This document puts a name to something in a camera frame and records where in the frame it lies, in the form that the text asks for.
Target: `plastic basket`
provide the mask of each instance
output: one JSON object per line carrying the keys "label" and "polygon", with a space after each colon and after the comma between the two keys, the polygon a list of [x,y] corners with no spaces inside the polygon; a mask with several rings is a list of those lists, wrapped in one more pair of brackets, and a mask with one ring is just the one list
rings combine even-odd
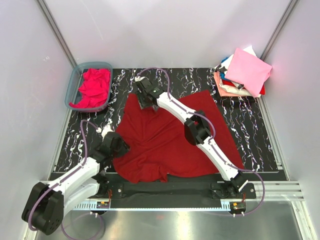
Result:
{"label": "plastic basket", "polygon": [[[71,107],[69,103],[77,104],[82,99],[81,92],[78,91],[78,88],[84,82],[83,73],[85,73],[88,69],[109,69],[110,70],[110,86],[109,86],[108,97],[105,103],[101,106],[92,107],[92,108]],[[65,100],[64,100],[66,107],[73,111],[78,111],[82,113],[94,113],[94,112],[100,112],[104,110],[107,107],[107,104],[110,98],[111,85],[112,85],[112,73],[113,73],[112,66],[109,63],[102,62],[102,61],[86,62],[86,63],[77,65],[72,71],[69,85],[66,91]]]}

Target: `shiny gray floor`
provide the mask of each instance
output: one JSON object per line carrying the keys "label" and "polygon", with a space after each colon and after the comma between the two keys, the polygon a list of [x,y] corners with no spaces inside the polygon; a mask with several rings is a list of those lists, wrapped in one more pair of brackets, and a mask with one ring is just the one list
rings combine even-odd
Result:
{"label": "shiny gray floor", "polygon": [[[64,219],[82,215],[72,211]],[[289,202],[265,202],[252,215],[221,217],[209,212],[110,211],[103,215],[102,240],[302,240],[292,205]],[[73,222],[67,233],[75,239],[88,239],[100,223],[91,215]],[[50,236],[38,234],[37,240],[67,239],[60,228]]]}

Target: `robotic arm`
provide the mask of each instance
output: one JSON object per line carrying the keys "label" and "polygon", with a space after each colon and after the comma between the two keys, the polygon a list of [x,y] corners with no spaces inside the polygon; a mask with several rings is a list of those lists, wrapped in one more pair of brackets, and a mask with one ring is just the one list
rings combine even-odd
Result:
{"label": "robotic arm", "polygon": [[[231,196],[239,193],[248,180],[216,144],[204,112],[185,106],[146,77],[136,77],[135,83],[139,88],[137,96],[140,106],[154,105],[166,109],[178,118],[184,124],[187,141],[201,149],[221,173],[225,181],[224,190]],[[37,230],[46,235],[52,234],[60,226],[64,216],[80,202],[96,194],[107,193],[107,189],[102,187],[105,184],[101,184],[107,181],[102,175],[104,168],[113,158],[121,157],[128,151],[129,146],[119,134],[108,132],[85,164],[81,162],[58,179],[48,184],[38,182],[32,188],[22,219],[28,222],[30,218],[29,223]]]}

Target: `dark red fabric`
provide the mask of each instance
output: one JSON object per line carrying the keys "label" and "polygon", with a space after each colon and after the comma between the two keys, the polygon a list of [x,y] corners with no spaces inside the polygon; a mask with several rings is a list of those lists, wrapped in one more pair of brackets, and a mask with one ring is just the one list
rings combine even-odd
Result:
{"label": "dark red fabric", "polygon": [[[180,101],[194,110],[203,110],[212,121],[215,141],[237,167],[243,163],[223,116],[209,91],[197,92]],[[117,173],[132,183],[167,181],[167,174],[178,177],[198,177],[217,173],[217,168],[197,147],[185,138],[184,125],[163,108],[140,109],[135,94],[129,94],[124,116],[116,129],[130,151],[115,158]]]}
{"label": "dark red fabric", "polygon": [[79,87],[82,99],[77,104],[69,105],[77,109],[100,107],[106,103],[110,88],[110,70],[89,68],[83,74],[83,84]]}
{"label": "dark red fabric", "polygon": [[[223,80],[223,79],[221,79],[221,80],[222,80],[222,83],[224,85],[229,85],[229,86],[235,87],[235,85],[231,81],[226,81],[226,80]],[[260,94],[261,95],[265,95],[266,94],[265,85],[262,86]]]}

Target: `black and white marble pattern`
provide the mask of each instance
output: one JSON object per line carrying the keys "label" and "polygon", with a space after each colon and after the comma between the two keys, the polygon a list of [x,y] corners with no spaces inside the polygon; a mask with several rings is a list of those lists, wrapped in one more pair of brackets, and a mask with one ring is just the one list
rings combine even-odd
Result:
{"label": "black and white marble pattern", "polygon": [[[259,172],[275,172],[277,164],[266,131],[258,102],[252,97],[220,97],[212,68],[168,68],[171,94],[181,98],[189,94],[209,90],[233,136],[242,157],[244,167]],[[96,113],[73,111],[64,137],[54,172],[66,172],[84,157],[84,141],[80,133],[80,121],[87,119],[100,128],[107,124],[115,129],[121,122],[128,94],[135,92],[135,76],[141,69],[114,69],[109,106]],[[158,81],[167,89],[165,75],[159,70],[148,70],[142,74]],[[98,145],[102,138],[90,126],[85,126],[89,149]],[[114,172],[112,166],[107,169]]]}

